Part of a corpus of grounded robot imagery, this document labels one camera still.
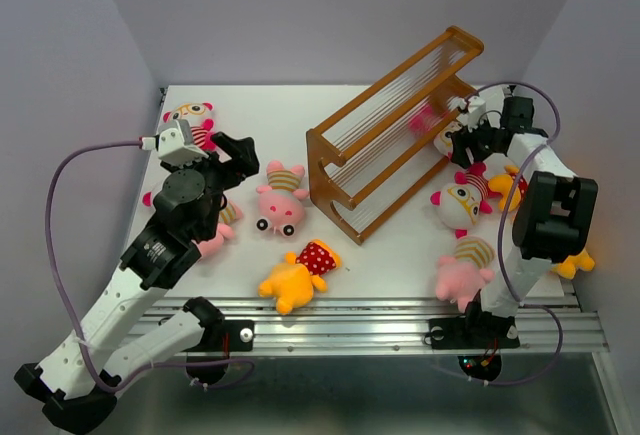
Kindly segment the white glasses plush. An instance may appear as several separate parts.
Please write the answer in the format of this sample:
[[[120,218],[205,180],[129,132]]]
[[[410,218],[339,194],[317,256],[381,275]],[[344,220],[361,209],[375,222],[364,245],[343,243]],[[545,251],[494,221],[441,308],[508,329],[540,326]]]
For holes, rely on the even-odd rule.
[[[429,105],[423,105],[409,119],[409,129],[416,137],[421,137],[426,132],[433,129],[440,122],[440,116],[436,115]],[[457,120],[452,120],[434,137],[432,143],[436,150],[442,155],[451,159],[453,153],[452,136],[463,128],[463,124]]]
[[[490,199],[500,194],[489,188],[484,162],[457,171],[452,183],[445,184],[430,196],[440,221],[454,232],[457,239],[468,235],[482,214],[491,214]]]
[[[214,134],[214,105],[210,102],[189,102],[162,116],[162,122],[171,120],[186,120],[190,127],[195,144],[204,151],[216,148],[212,137]]]
[[[153,200],[156,195],[158,195],[162,189],[162,182],[154,184],[150,187],[142,196],[142,204],[145,207],[151,208],[153,206]]]

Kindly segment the yellow bear plush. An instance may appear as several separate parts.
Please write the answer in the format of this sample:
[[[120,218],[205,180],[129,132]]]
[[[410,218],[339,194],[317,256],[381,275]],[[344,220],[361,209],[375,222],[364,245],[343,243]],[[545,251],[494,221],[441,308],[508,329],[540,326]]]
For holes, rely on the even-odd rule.
[[[568,256],[562,263],[554,264],[551,271],[560,277],[572,280],[578,271],[590,272],[595,267],[595,260],[587,249],[577,255]]]
[[[519,169],[516,166],[506,165],[503,173],[493,176],[488,181],[490,194],[494,197],[500,198],[498,205],[501,210],[505,209],[508,195],[514,185],[516,185],[517,188],[511,198],[511,202],[508,207],[509,212],[513,212],[520,206],[526,194],[528,188],[527,181],[524,178],[521,178],[516,184],[518,173]]]
[[[288,252],[260,283],[258,295],[275,300],[276,311],[286,316],[312,301],[315,292],[328,290],[324,277],[342,266],[340,256],[325,242],[314,239],[298,253]]]

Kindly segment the pink plush with wheels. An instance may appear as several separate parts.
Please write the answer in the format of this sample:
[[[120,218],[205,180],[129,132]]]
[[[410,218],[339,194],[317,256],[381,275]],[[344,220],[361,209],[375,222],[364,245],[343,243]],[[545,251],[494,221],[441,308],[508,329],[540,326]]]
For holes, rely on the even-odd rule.
[[[301,187],[305,173],[303,165],[286,168],[277,160],[267,165],[267,183],[256,188],[259,231],[272,231],[284,237],[295,234],[305,217],[303,201],[309,197],[309,191]]]

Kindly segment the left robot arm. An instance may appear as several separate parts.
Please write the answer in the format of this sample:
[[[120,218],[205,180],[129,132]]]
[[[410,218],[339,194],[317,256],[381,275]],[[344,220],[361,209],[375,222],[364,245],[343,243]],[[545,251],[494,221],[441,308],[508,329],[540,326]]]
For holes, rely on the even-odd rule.
[[[189,299],[163,324],[133,342],[122,341],[144,313],[201,259],[199,245],[217,234],[227,190],[258,173],[252,138],[214,134],[216,151],[201,150],[179,127],[126,146],[155,151],[169,175],[154,213],[124,251],[101,295],[78,316],[62,283],[53,244],[47,252],[54,284],[72,331],[48,356],[22,365],[15,382],[42,404],[55,427],[88,434],[115,409],[119,396],[151,370],[224,373],[234,335],[225,316],[204,297]]]

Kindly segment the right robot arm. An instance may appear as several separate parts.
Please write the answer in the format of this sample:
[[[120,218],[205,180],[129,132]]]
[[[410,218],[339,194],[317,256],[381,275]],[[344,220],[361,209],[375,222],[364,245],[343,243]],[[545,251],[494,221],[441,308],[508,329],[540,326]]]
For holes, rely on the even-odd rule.
[[[505,98],[498,125],[491,124],[477,96],[459,102],[458,109],[466,120],[452,137],[453,162],[468,168],[503,154],[516,167],[513,182],[527,184],[513,221],[499,223],[498,234],[512,240],[511,250],[497,250],[499,274],[457,320],[458,334],[472,346],[515,336],[515,315],[530,290],[553,266],[585,248],[598,185],[556,155],[552,136],[533,123],[531,99]]]

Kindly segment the pink plush under left arm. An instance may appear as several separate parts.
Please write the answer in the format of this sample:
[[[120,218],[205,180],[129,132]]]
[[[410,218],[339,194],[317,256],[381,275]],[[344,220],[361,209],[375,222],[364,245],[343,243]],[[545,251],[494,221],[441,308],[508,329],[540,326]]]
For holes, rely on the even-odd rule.
[[[203,259],[218,252],[228,240],[235,237],[233,224],[244,217],[243,211],[231,199],[219,213],[216,235],[213,239],[200,242],[197,247]]]

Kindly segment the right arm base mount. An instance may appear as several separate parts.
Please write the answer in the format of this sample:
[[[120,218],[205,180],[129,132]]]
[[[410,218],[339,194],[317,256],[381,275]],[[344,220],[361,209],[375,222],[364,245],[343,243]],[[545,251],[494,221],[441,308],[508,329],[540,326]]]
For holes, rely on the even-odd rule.
[[[425,335],[434,350],[459,350],[458,364],[472,379],[494,382],[502,371],[500,349],[520,347],[514,317],[483,313],[472,320],[466,316],[432,318]]]

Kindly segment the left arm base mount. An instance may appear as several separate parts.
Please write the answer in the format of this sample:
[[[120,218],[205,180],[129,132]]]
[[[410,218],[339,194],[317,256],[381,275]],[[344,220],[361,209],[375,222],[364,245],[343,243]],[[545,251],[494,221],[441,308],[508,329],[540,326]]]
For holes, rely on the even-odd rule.
[[[252,360],[233,359],[253,350],[255,322],[251,319],[226,320],[206,329],[200,342],[186,350],[186,362],[198,367],[186,368],[192,386],[203,391],[230,389],[245,382],[254,372]]]

